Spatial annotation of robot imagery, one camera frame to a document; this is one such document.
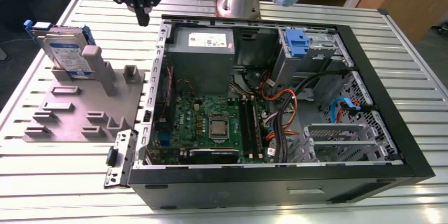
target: metal bracket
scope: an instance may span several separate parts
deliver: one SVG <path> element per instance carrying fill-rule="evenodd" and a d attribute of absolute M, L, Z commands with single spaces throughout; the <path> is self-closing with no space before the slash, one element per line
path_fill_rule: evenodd
<path fill-rule="evenodd" d="M 139 133 L 135 130 L 120 131 L 115 145 L 107 154 L 108 165 L 104 189 L 130 188 L 128 179 L 134 165 L 135 144 Z"/>

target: aluminum table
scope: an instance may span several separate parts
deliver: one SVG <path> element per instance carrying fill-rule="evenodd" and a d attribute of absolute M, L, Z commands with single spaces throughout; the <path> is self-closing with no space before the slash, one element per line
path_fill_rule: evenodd
<path fill-rule="evenodd" d="M 131 189 L 103 189 L 110 143 L 26 143 L 22 140 L 54 79 L 52 63 L 40 51 L 0 113 L 0 220 L 43 223 L 448 222 L 448 92 L 394 20 L 371 9 L 280 7 L 272 3 L 262 3 L 260 9 L 263 19 L 352 27 L 436 177 L 354 204 L 152 211 Z M 58 24 L 87 24 L 112 66 L 138 65 L 150 71 L 162 14 L 215 16 L 214 1 L 163 0 L 151 13 L 150 26 L 140 27 L 135 14 L 112 0 L 72 0 Z"/>

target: motherboard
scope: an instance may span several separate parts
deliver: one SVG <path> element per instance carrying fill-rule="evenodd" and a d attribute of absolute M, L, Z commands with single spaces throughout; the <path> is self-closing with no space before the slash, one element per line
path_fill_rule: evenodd
<path fill-rule="evenodd" d="M 255 98 L 178 97 L 174 130 L 158 133 L 154 156 L 162 164 L 183 163 L 194 155 L 264 163 L 260 115 L 266 107 Z"/>

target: green motherboard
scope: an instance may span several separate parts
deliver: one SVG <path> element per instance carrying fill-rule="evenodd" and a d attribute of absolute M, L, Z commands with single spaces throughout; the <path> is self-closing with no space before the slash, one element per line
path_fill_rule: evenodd
<path fill-rule="evenodd" d="M 266 107 L 266 102 L 258 101 L 255 115 L 259 115 Z M 256 143 L 251 143 L 256 154 L 247 155 L 248 143 L 244 143 L 243 139 L 240 108 L 240 98 L 179 97 L 170 143 L 160 139 L 162 146 L 158 148 L 162 163 L 178 164 L 179 152 L 198 148 L 235 149 L 240 154 L 239 163 L 264 163 L 259 126 L 255 129 Z"/>

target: floor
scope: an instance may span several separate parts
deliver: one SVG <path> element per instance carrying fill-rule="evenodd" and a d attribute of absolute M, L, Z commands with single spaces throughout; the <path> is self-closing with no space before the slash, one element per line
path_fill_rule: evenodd
<path fill-rule="evenodd" d="M 34 0 L 30 8 L 36 20 L 56 23 L 71 0 Z M 438 35 L 436 30 L 428 31 L 416 44 L 424 59 L 448 86 L 448 36 Z M 0 26 L 0 50 L 8 55 L 7 61 L 0 61 L 0 110 L 20 82 L 28 66 L 39 51 L 39 46 L 30 40 L 24 31 L 10 32 Z"/>

